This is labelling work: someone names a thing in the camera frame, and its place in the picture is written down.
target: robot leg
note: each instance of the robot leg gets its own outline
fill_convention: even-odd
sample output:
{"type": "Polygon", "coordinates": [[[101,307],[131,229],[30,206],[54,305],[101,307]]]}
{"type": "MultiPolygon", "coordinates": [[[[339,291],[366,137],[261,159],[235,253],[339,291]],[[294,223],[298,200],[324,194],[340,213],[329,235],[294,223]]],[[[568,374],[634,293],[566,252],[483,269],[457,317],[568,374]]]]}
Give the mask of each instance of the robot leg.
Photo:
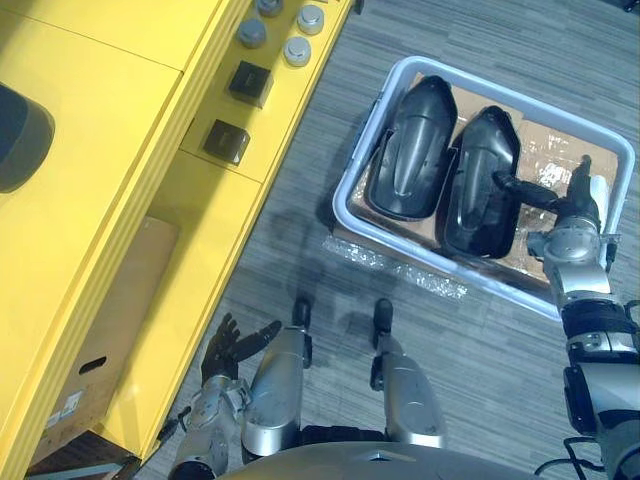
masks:
{"type": "Polygon", "coordinates": [[[311,364],[309,302],[296,300],[292,317],[292,325],[269,345],[251,385],[252,400],[242,425],[245,463],[298,444],[302,370],[311,364]]]}
{"type": "Polygon", "coordinates": [[[446,427],[433,389],[418,364],[391,335],[393,306],[376,303],[371,388],[384,390],[386,434],[390,441],[427,447],[445,446],[446,427]]]}

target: sticker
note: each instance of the sticker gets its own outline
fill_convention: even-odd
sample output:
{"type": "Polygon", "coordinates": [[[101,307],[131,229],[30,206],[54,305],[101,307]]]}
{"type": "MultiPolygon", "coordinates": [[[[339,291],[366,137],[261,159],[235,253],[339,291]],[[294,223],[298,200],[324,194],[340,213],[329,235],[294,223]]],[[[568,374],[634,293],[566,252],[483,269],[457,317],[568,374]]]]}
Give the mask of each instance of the sticker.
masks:
{"type": "Polygon", "coordinates": [[[67,401],[64,402],[64,407],[60,410],[60,418],[65,418],[75,412],[76,408],[78,408],[78,404],[80,403],[80,398],[82,397],[83,391],[72,393],[67,397],[67,401]]]}
{"type": "Polygon", "coordinates": [[[60,410],[58,410],[56,413],[54,413],[53,415],[51,415],[49,417],[49,420],[47,420],[47,424],[45,425],[45,430],[47,428],[51,428],[53,427],[56,423],[58,423],[60,421],[60,410]]]}

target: white basket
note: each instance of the white basket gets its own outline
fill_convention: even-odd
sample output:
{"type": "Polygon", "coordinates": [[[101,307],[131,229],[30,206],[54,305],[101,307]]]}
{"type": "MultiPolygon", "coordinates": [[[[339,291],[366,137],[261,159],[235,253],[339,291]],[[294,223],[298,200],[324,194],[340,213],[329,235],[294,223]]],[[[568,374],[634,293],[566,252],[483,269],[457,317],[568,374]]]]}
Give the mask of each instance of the white basket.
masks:
{"type": "Polygon", "coordinates": [[[618,168],[611,189],[609,212],[604,233],[615,233],[618,226],[624,198],[627,194],[635,164],[633,148],[628,141],[609,129],[425,57],[408,57],[394,65],[378,99],[372,107],[360,137],[356,140],[352,156],[333,197],[333,211],[337,220],[346,229],[411,257],[433,269],[457,277],[464,282],[506,298],[546,317],[559,320],[555,305],[545,299],[514,286],[506,285],[498,280],[488,278],[417,243],[361,220],[349,211],[348,201],[351,193],[371,157],[372,150],[382,133],[382,129],[388,124],[390,115],[395,110],[394,107],[418,73],[438,75],[452,85],[521,111],[527,120],[588,140],[590,143],[614,152],[618,157],[618,168]]]}

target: floor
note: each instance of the floor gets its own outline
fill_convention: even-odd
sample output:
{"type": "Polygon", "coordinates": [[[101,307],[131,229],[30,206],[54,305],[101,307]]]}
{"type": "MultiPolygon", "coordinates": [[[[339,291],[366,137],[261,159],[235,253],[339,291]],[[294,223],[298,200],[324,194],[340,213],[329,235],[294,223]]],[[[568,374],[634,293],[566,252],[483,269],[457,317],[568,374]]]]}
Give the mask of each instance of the floor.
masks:
{"type": "MultiPolygon", "coordinates": [[[[364,14],[349,18],[212,322],[231,311],[247,334],[287,320],[298,293],[315,299],[303,424],[383,428],[382,394],[368,386],[368,332],[373,304],[386,296],[396,308],[396,337],[440,398],[450,448],[529,472],[566,456],[561,441],[574,432],[562,394],[567,359],[559,324],[440,277],[425,288],[354,264],[327,249],[326,225],[354,135],[391,66],[408,55],[438,59],[583,116],[639,151],[639,21],[615,3],[367,0],[364,14]]],[[[625,300],[640,296],[637,170],[611,275],[625,300]]],[[[205,340],[211,335],[212,328],[205,340]]],[[[199,386],[202,353],[174,413],[199,386]]],[[[250,379],[258,361],[246,361],[241,375],[250,379]]],[[[177,432],[139,478],[166,478],[182,436],[177,432]]],[[[597,460],[593,450],[586,455],[597,460]]],[[[239,465],[237,449],[230,465],[239,465]]],[[[546,476],[573,478],[568,467],[546,476]]]]}

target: cardboard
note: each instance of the cardboard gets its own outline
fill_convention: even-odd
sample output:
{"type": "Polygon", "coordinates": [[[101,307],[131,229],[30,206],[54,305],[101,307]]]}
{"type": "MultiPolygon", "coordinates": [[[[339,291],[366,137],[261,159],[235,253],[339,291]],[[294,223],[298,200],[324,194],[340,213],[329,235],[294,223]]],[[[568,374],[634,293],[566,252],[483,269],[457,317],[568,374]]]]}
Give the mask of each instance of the cardboard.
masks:
{"type": "MultiPolygon", "coordinates": [[[[412,86],[416,85],[422,77],[422,74],[418,74],[412,86]]],[[[452,140],[483,108],[497,105],[509,113],[520,139],[518,178],[544,185],[563,196],[566,194],[571,172],[580,164],[583,155],[589,155],[592,159],[592,175],[602,175],[609,187],[613,185],[618,166],[615,153],[526,120],[522,112],[481,95],[455,86],[451,91],[458,107],[458,120],[452,140]]],[[[527,253],[526,239],[529,232],[551,230],[555,223],[555,215],[523,205],[518,217],[513,245],[504,258],[489,260],[447,254],[441,250],[436,239],[435,214],[417,222],[403,222],[386,217],[367,204],[365,188],[369,173],[368,165],[349,199],[348,207],[351,213],[504,283],[522,287],[531,292],[544,292],[548,284],[547,278],[542,271],[542,264],[527,253]]]]}
{"type": "Polygon", "coordinates": [[[87,332],[31,464],[102,420],[177,238],[177,227],[143,219],[87,332]]]}

